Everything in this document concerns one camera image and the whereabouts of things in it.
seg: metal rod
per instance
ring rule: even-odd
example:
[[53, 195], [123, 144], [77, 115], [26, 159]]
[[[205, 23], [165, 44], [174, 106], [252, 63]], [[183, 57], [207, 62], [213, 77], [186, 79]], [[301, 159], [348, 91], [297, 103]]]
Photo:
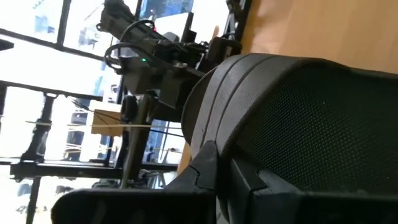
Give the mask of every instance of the metal rod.
[[8, 82], [4, 80], [0, 80], [0, 85], [1, 86], [8, 86], [8, 87], [16, 87], [16, 88], [24, 88], [32, 91], [40, 91], [42, 93], [51, 93], [54, 95], [65, 95], [65, 96], [71, 96], [75, 98], [81, 98], [81, 99], [86, 99], [86, 100], [98, 100], [102, 101], [103, 97], [102, 96], [93, 96], [93, 95], [87, 95], [87, 94], [81, 94], [81, 93], [72, 93], [72, 92], [67, 92], [63, 90], [55, 90], [55, 89], [50, 89], [50, 88], [43, 88], [35, 85], [26, 85], [18, 82]]
[[142, 7], [142, 0], [138, 0], [137, 1], [137, 7], [136, 7], [136, 11], [135, 11], [135, 17], [137, 20], [139, 20], [139, 15], [141, 14], [141, 7]]
[[[146, 124], [146, 118], [148, 114], [148, 109], [149, 109], [149, 103], [150, 103], [150, 96], [145, 94], [141, 97], [139, 100], [139, 107], [138, 107], [138, 113], [135, 119], [135, 124]], [[128, 146], [128, 152], [127, 152], [127, 158], [124, 162], [123, 166], [123, 175], [121, 179], [121, 185], [120, 188], [125, 189], [127, 187], [128, 180], [130, 179], [130, 173], [132, 172], [132, 167], [135, 165], [136, 162], [141, 162], [142, 161], [142, 153], [138, 153], [137, 151], [141, 151], [138, 149], [138, 141], [140, 137], [140, 133], [143, 131], [148, 130], [139, 130], [139, 129], [130, 129], [130, 137], [129, 137], [129, 146]]]
[[69, 17], [70, 4], [72, 0], [63, 0], [60, 23], [58, 25], [57, 45], [61, 49], [65, 41], [65, 34], [67, 32], [67, 23]]
[[[58, 162], [34, 163], [33, 161], [18, 162], [18, 159], [1, 159], [0, 165], [11, 165], [10, 174], [19, 178], [33, 177], [85, 177], [98, 179], [120, 179], [123, 175], [122, 168], [103, 167], [101, 164], [94, 166], [85, 162]], [[143, 162], [140, 169], [153, 171], [176, 171], [177, 164], [159, 164], [156, 162]]]
[[28, 35], [18, 34], [16, 32], [11, 32], [11, 31], [6, 30], [6, 29], [0, 28], [0, 34], [1, 35], [6, 35], [6, 36], [9, 36], [9, 37], [13, 37], [15, 39], [28, 41], [28, 42], [33, 43], [33, 44], [38, 44], [38, 45], [42, 45], [42, 46], [45, 46], [45, 47], [50, 47], [50, 48], [53, 48], [55, 50], [59, 50], [61, 52], [65, 52], [65, 53], [70, 53], [70, 54], [73, 54], [73, 55], [87, 57], [87, 58], [91, 58], [91, 59], [95, 59], [95, 60], [99, 60], [99, 61], [103, 61], [104, 60], [103, 56], [91, 54], [91, 53], [84, 52], [84, 51], [77, 50], [77, 49], [71, 49], [71, 48], [65, 47], [65, 46], [59, 46], [58, 44], [53, 43], [53, 42], [49, 42], [49, 41], [46, 41], [46, 40], [40, 40], [38, 38], [31, 37], [31, 36], [28, 36]]
[[162, 153], [163, 153], [163, 150], [164, 150], [164, 146], [166, 145], [167, 136], [169, 135], [169, 127], [170, 127], [170, 122], [167, 122], [166, 134], [164, 136], [164, 141], [163, 141], [163, 146], [162, 146]]
[[[42, 115], [39, 119], [40, 122], [51, 123], [52, 107], [54, 104], [55, 97], [48, 96], [44, 93], [44, 106]], [[50, 127], [36, 125], [33, 130], [32, 140], [27, 148], [26, 152], [21, 155], [21, 161], [42, 161], [45, 154], [45, 143], [47, 141], [47, 134]]]
[[29, 203], [27, 206], [26, 224], [33, 224], [33, 219], [36, 213], [37, 197], [39, 196], [39, 188], [41, 177], [33, 179], [32, 188], [30, 190]]
[[241, 14], [239, 15], [238, 26], [235, 30], [235, 40], [242, 41], [244, 28], [246, 26], [246, 22], [248, 20], [250, 7], [252, 4], [252, 0], [243, 0], [241, 1]]
[[[123, 76], [120, 77], [120, 82], [119, 82], [119, 88], [118, 88], [118, 95], [116, 97], [116, 104], [121, 105], [123, 96], [125, 95], [125, 87], [124, 87], [124, 78]], [[111, 137], [108, 143], [108, 151], [106, 152], [106, 158], [104, 161], [104, 166], [109, 166], [109, 161], [111, 160], [111, 153], [112, 153], [112, 147], [113, 147], [113, 142], [114, 142], [114, 137]]]

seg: wire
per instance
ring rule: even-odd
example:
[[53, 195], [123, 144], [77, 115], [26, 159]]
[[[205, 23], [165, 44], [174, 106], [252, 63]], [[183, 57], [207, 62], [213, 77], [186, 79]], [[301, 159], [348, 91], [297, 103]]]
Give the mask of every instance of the wire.
[[37, 122], [37, 121], [22, 121], [23, 123], [28, 124], [36, 124], [38, 126], [56, 126], [63, 125], [66, 127], [92, 127], [92, 128], [166, 128], [165, 126], [152, 126], [146, 124], [54, 124], [54, 123], [45, 123], [45, 122]]
[[[79, 102], [77, 102], [77, 101], [75, 101], [75, 100], [71, 100], [71, 101], [72, 101], [73, 104], [79, 106], [80, 108], [83, 108], [84, 110], [87, 110], [87, 111], [93, 113], [93, 114], [94, 114], [95, 116], [97, 116], [97, 118], [99, 118], [104, 124], [108, 124], [108, 123], [107, 123], [101, 116], [105, 116], [105, 117], [108, 117], [108, 118], [111, 118], [111, 119], [115, 119], [116, 121], [121, 121], [120, 119], [114, 118], [114, 117], [112, 117], [112, 116], [110, 116], [110, 115], [107, 115], [107, 114], [103, 114], [103, 113], [100, 113], [100, 112], [97, 112], [97, 111], [90, 110], [87, 106], [85, 106], [85, 105], [83, 105], [83, 104], [81, 104], [81, 103], [79, 103]], [[176, 136], [176, 137], [184, 138], [184, 136], [182, 136], [182, 135], [180, 135], [180, 134], [173, 134], [173, 133], [168, 133], [168, 132], [165, 132], [165, 131], [158, 131], [158, 130], [153, 130], [153, 129], [151, 129], [150, 131], [155, 132], [155, 133], [168, 134], [168, 135], [171, 135], [171, 136]]]
[[[112, 149], [112, 148], [111, 147], [109, 147], [109, 148], [101, 148], [101, 149], [98, 149], [98, 152], [101, 152], [103, 150], [108, 150], [108, 149]], [[182, 152], [179, 152], [179, 151], [176, 151], [176, 150], [173, 150], [173, 149], [160, 149], [160, 148], [158, 148], [158, 149], [154, 149], [154, 150], [164, 151], [164, 152], [174, 152], [174, 153], [177, 153], [177, 154], [182, 154]], [[74, 151], [67, 151], [66, 153], [79, 153], [79, 152], [81, 152], [80, 149], [75, 149]]]
[[[143, 25], [145, 25], [145, 24], [150, 24], [150, 25], [152, 25], [152, 27], [149, 27], [149, 28], [150, 28], [150, 31], [149, 31], [149, 32], [155, 31], [155, 22], [154, 22], [154, 21], [148, 20], [148, 19], [143, 19], [143, 20], [140, 20], [140, 21], [136, 21], [136, 22], [133, 22], [132, 24], [130, 24], [130, 25], [127, 27], [127, 29], [125, 29], [125, 30], [123, 31], [122, 35], [120, 36], [120, 42], [124, 42], [124, 41], [125, 41], [125, 38], [126, 38], [126, 36], [127, 36], [127, 33], [130, 32], [130, 31], [131, 31], [133, 28], [135, 28], [136, 26], [141, 25], [141, 24], [143, 24]], [[144, 34], [144, 36], [141, 38], [141, 40], [142, 40], [143, 38], [145, 38], [145, 37], [149, 34], [149, 32], [147, 32], [146, 34]]]

